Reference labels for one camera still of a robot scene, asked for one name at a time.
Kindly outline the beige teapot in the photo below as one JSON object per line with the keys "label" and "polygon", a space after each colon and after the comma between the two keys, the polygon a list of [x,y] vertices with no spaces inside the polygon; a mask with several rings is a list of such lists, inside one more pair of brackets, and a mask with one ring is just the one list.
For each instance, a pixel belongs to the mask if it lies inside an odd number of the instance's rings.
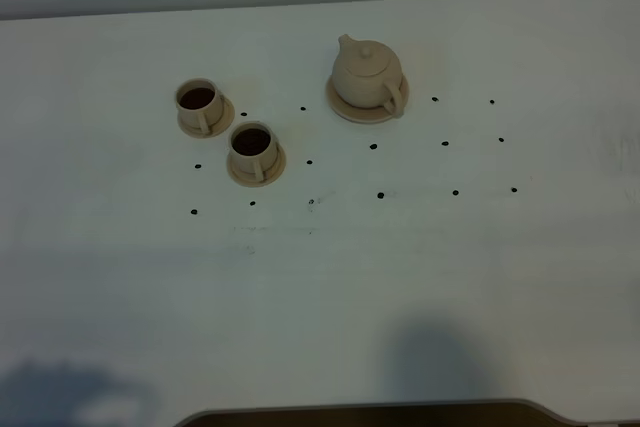
{"label": "beige teapot", "polygon": [[339,52],[331,75],[363,77],[400,76],[403,72],[399,57],[387,45],[373,40],[356,40],[346,34],[338,39]]}

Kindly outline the round beige teapot saucer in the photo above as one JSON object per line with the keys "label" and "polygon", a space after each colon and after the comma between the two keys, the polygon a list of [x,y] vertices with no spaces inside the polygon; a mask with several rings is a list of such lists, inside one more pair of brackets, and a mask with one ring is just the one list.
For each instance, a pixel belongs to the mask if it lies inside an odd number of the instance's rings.
{"label": "round beige teapot saucer", "polygon": [[331,109],[358,124],[379,124],[404,115],[409,97],[408,80],[400,76],[363,77],[331,75],[326,94]]}

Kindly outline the near beige cup saucer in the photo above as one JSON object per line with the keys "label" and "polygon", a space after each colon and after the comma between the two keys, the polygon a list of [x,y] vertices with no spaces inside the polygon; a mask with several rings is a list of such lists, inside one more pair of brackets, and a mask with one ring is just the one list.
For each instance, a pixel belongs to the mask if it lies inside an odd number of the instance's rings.
{"label": "near beige cup saucer", "polygon": [[242,172],[232,160],[231,155],[228,155],[227,157],[226,166],[230,178],[237,184],[250,188],[263,187],[274,182],[284,172],[286,166],[286,155],[281,146],[277,144],[275,163],[263,172],[263,179],[261,181],[255,180],[248,173]]}

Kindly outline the near beige teacup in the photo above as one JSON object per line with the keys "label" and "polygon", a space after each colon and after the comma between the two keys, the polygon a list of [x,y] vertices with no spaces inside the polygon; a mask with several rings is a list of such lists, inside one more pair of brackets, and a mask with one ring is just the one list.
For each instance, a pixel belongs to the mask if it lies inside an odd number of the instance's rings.
{"label": "near beige teacup", "polygon": [[232,172],[243,182],[264,184],[278,160],[271,129],[260,122],[239,124],[230,136],[229,159]]}

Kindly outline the beige teacup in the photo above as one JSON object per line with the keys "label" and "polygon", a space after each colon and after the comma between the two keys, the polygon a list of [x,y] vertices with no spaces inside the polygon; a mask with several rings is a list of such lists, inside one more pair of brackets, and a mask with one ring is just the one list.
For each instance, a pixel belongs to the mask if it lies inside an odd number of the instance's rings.
{"label": "beige teacup", "polygon": [[176,91],[175,102],[179,127],[191,136],[214,135],[224,111],[222,95],[207,79],[191,79]]}
{"label": "beige teacup", "polygon": [[264,184],[278,160],[271,129],[260,122],[239,124],[230,136],[229,159],[232,172],[243,182]]}

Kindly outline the far beige teacup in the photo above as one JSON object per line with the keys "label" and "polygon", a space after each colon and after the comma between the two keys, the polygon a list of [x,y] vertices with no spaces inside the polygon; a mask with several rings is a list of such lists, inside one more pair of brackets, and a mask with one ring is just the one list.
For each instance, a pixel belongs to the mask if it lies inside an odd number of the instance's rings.
{"label": "far beige teacup", "polygon": [[191,136],[214,135],[224,111],[222,95],[207,79],[191,79],[176,91],[175,102],[179,127]]}

